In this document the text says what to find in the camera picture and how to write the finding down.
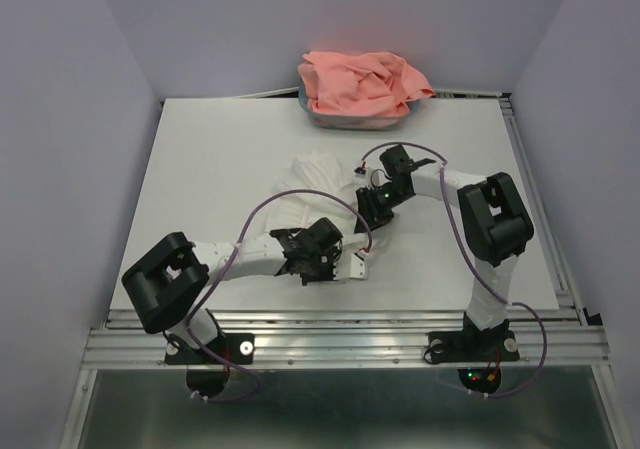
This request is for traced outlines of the white pleated skirt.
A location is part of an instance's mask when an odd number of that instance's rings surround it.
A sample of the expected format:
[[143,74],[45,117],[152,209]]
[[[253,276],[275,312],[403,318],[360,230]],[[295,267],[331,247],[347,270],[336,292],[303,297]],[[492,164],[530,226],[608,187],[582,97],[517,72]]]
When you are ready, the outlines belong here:
[[356,231],[357,217],[342,204],[357,207],[356,190],[364,183],[348,172],[330,152],[311,151],[293,158],[290,169],[276,183],[275,191],[311,189],[330,194],[292,194],[269,204],[265,229],[308,228],[322,217],[328,218],[342,233],[343,247],[356,250],[367,245],[368,236]]

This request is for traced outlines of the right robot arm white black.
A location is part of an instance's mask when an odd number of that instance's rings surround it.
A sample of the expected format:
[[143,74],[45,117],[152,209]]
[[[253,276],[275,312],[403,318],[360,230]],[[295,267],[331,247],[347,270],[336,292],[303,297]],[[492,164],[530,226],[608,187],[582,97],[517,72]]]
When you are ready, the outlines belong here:
[[414,160],[406,143],[383,143],[379,156],[386,181],[374,182],[367,157],[354,170],[366,179],[356,190],[356,204],[364,218],[362,232],[389,224],[393,209],[420,196],[444,204],[454,239],[474,277],[465,311],[472,328],[460,335],[463,353],[482,359],[496,347],[493,329],[507,319],[508,295],[518,258],[534,236],[534,224],[512,177],[505,172],[475,175],[451,170],[438,152],[422,147],[428,158]]

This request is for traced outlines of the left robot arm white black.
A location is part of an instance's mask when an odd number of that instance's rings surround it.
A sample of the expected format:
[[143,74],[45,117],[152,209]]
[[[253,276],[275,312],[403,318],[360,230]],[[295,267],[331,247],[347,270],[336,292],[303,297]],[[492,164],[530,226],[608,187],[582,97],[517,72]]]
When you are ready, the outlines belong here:
[[223,340],[213,318],[196,307],[204,288],[250,276],[330,281],[341,242],[341,232],[327,218],[236,244],[195,243],[173,232],[127,269],[121,282],[146,333],[172,333],[199,362],[210,363],[221,355]]

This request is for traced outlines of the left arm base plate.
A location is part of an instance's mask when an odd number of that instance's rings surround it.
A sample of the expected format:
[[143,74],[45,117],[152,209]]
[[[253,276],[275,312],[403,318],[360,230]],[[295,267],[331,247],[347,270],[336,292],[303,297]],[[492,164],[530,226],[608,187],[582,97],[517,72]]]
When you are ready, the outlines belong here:
[[185,383],[192,399],[205,404],[229,403],[261,391],[262,379],[249,368],[254,361],[253,333],[222,333],[196,348],[175,334],[164,332],[163,336],[164,363],[187,366]]

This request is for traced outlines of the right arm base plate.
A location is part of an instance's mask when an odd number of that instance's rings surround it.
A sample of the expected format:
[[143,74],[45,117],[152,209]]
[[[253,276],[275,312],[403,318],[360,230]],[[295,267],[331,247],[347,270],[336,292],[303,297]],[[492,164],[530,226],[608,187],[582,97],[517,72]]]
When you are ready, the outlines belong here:
[[460,364],[458,378],[471,393],[494,396],[502,382],[501,366],[520,360],[514,333],[494,328],[436,331],[427,334],[423,360],[430,365]]

